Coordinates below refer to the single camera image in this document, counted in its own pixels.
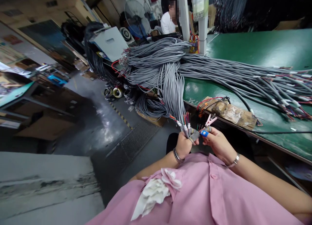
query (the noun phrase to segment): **white box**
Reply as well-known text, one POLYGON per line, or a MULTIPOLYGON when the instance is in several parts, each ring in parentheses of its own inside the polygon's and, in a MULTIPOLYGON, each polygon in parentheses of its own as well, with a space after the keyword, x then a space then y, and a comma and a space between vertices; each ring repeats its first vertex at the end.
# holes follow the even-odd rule
POLYGON ((102 51, 103 58, 114 62, 122 57, 129 46, 117 27, 100 32, 92 41, 102 51))

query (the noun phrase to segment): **white t-shirt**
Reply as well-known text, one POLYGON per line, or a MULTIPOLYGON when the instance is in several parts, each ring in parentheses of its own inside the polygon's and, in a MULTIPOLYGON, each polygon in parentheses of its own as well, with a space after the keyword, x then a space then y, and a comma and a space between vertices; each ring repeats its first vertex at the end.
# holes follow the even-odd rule
POLYGON ((162 28, 162 34, 169 34, 176 31, 176 25, 170 19, 169 12, 163 14, 160 25, 162 28))

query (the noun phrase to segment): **shirt button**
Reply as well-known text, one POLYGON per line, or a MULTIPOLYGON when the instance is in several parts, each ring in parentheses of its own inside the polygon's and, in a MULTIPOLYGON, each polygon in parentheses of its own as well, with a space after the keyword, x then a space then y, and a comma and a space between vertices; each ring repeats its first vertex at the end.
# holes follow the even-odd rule
POLYGON ((210 177, 215 179, 215 180, 218 179, 218 177, 215 174, 210 174, 210 177))

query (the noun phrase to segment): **yellow black floor tape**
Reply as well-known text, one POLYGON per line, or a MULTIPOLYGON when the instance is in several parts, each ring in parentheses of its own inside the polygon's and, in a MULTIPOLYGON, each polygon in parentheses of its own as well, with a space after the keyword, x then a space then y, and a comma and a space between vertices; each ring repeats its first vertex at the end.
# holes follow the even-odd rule
POLYGON ((110 105, 112 106, 112 108, 114 109, 114 111, 117 112, 117 114, 122 118, 122 120, 124 121, 124 123, 128 126, 128 128, 130 128, 131 130, 133 129, 129 122, 124 118, 124 116, 117 110, 117 108, 110 102, 110 105))

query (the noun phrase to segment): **poster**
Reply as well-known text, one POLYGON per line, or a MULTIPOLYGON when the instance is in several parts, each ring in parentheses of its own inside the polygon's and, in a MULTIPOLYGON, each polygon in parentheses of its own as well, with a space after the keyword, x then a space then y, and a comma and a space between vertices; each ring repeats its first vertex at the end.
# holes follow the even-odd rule
POLYGON ((17 36, 12 35, 12 34, 6 35, 6 36, 4 36, 2 38, 3 38, 3 40, 5 40, 6 42, 10 43, 11 45, 16 45, 18 43, 22 43, 23 42, 17 36))
POLYGON ((12 67, 15 63, 27 58, 25 55, 9 47, 5 42, 0 42, 0 62, 12 67))

